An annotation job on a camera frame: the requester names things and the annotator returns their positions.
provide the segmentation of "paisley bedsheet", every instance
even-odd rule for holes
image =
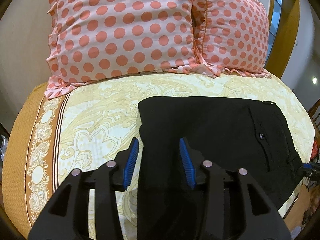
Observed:
[[[308,114],[275,76],[222,75],[212,79],[199,74],[150,73],[93,83],[49,101],[44,98],[45,86],[35,88],[17,117],[3,169],[5,210],[25,237],[72,169],[96,169],[137,137],[140,150],[131,186],[124,193],[116,193],[124,239],[136,239],[137,182],[143,148],[138,102],[148,97],[209,96],[276,102],[302,161],[308,162],[311,156],[314,129]],[[279,210],[281,215],[296,194],[297,190]],[[93,196],[91,191],[89,232],[95,239]]]

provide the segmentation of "polka dot pillow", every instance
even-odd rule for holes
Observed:
[[[199,64],[193,0],[49,0],[47,98],[104,78],[189,73]]]
[[[258,0],[194,0],[192,14],[196,46],[215,76],[270,77],[268,15]]]

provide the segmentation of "silver screw head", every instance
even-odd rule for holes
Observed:
[[[211,167],[212,166],[212,162],[211,161],[203,161],[203,166],[204,167]]]
[[[240,173],[241,175],[247,175],[247,174],[248,174],[248,171],[247,171],[245,168],[241,168],[241,169],[239,169],[239,173]]]
[[[109,168],[113,168],[114,166],[116,166],[116,162],[115,162],[115,161],[108,161],[108,162],[107,162],[107,166],[108,166]]]
[[[73,169],[71,171],[72,176],[78,176],[80,174],[80,170],[79,169]]]

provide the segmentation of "black pants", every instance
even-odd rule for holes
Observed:
[[[220,167],[246,168],[280,208],[302,177],[301,159],[281,110],[238,98],[152,97],[138,105],[143,153],[137,200],[138,240],[194,239],[204,192],[190,191],[179,139]]]

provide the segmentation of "plastic bag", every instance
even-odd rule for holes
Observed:
[[[291,239],[295,239],[298,234],[301,232],[301,227],[297,226],[292,232],[291,232]]]
[[[4,161],[4,154],[5,154],[5,151],[7,150],[8,139],[3,135],[1,135],[1,137],[2,137],[2,144],[0,147],[0,157],[2,161]]]

